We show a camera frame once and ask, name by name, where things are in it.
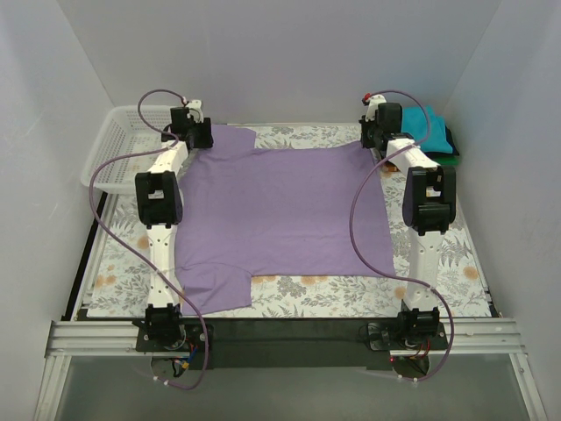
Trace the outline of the purple t shirt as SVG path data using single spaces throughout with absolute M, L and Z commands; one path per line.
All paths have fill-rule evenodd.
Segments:
M 358 142 L 263 149 L 218 125 L 181 177 L 175 273 L 187 314 L 248 306 L 260 275 L 394 272 L 384 194 Z

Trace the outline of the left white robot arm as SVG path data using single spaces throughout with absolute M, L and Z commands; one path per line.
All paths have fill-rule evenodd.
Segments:
M 174 273 L 174 242 L 183 218 L 178 174 L 193 148 L 213 147 L 210 119 L 200 100 L 170 110 L 171 124 L 161 135 L 167 150 L 135 175 L 140 222 L 146 228 L 149 261 L 157 268 L 151 275 L 145 319 L 146 338 L 168 350 L 183 346 L 187 334 L 181 325 L 181 285 Z

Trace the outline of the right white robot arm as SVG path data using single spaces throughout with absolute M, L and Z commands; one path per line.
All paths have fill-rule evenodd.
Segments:
M 456 173 L 429 158 L 413 136 L 401 130 L 403 108 L 383 95 L 363 100 L 366 114 L 359 120 L 362 147 L 406 176 L 401 214 L 410 240 L 409 274 L 413 279 L 401 300 L 396 327 L 385 334 L 407 347 L 427 346 L 438 335 L 438 264 L 444 235 L 455 220 Z

